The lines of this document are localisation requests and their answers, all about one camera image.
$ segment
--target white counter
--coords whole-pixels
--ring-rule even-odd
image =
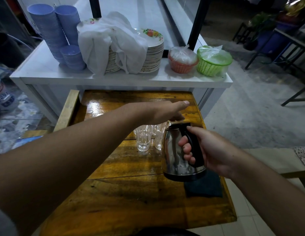
[[[180,31],[186,25],[190,32],[192,22],[179,3],[175,0],[165,0],[167,5],[176,9],[174,20],[181,20]],[[167,17],[162,13],[158,0],[100,0],[102,15],[110,11],[124,14],[133,27],[145,27],[161,32],[167,45],[175,45],[171,37],[171,28]],[[88,0],[79,0],[75,5],[81,20],[91,18],[91,8]],[[199,36],[198,47],[206,45]],[[50,53],[43,41],[32,54],[11,75],[11,79],[25,94],[38,105],[44,115],[56,123],[70,89],[112,89],[112,90],[181,90],[191,91],[205,117],[221,94],[232,84],[229,75],[224,78],[211,78],[201,75],[196,70],[187,74],[177,74],[170,69],[167,59],[162,59],[160,69],[149,74],[125,74],[119,70],[102,76],[92,74],[91,71],[73,71],[67,66],[60,65]]]

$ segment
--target plastic basket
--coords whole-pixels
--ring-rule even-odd
[[[198,64],[198,60],[193,65],[187,65],[187,64],[179,63],[177,61],[174,61],[171,58],[170,53],[168,54],[168,59],[169,59],[169,64],[171,66],[171,69],[174,72],[179,73],[179,74],[189,73],[193,69],[193,67]]]
[[[197,71],[203,75],[207,75],[210,77],[217,75],[219,72],[221,72],[223,70],[223,68],[225,66],[228,66],[231,64],[230,63],[227,65],[216,65],[216,64],[210,63],[210,62],[206,61],[205,59],[203,59],[199,55],[199,53],[197,55],[198,55],[198,60],[199,60],[198,65],[197,65]]]

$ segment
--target dark green cloth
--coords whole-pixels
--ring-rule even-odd
[[[222,197],[220,177],[210,170],[196,181],[184,182],[184,188],[187,197]]]

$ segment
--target white sleeve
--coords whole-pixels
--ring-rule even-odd
[[[0,236],[18,236],[12,220],[0,210]]]

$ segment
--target black bucket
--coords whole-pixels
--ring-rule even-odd
[[[17,43],[7,34],[0,32],[0,63],[9,68],[17,68],[24,60]]]

